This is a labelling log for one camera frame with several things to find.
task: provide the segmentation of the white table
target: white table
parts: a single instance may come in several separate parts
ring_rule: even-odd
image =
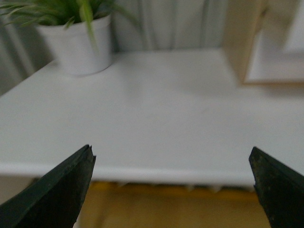
[[[250,186],[253,146],[304,173],[304,90],[242,87],[221,50],[52,62],[0,98],[0,175],[42,176],[85,144],[94,180]]]

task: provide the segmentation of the wooden frame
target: wooden frame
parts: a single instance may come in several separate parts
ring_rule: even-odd
[[[304,79],[300,80],[254,80],[249,81],[247,77],[250,73],[250,64],[252,62],[252,56],[257,40],[257,34],[263,28],[265,33],[273,33],[271,31],[273,26],[269,23],[272,20],[273,12],[277,10],[274,5],[283,5],[282,2],[286,0],[229,0],[226,26],[223,37],[223,49],[227,56],[228,62],[235,71],[237,77],[242,84],[251,85],[304,85]],[[295,15],[295,7],[297,4],[293,0],[290,5],[290,16]],[[286,23],[281,26],[280,30],[284,36],[279,36],[274,42],[282,42],[281,39],[285,39],[288,32],[288,25]]]

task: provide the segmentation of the white curtain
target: white curtain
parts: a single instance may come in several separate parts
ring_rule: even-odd
[[[117,0],[139,19],[136,29],[113,16],[116,51],[211,48],[221,44],[228,0]],[[34,27],[2,27],[0,19],[0,95],[53,58]]]

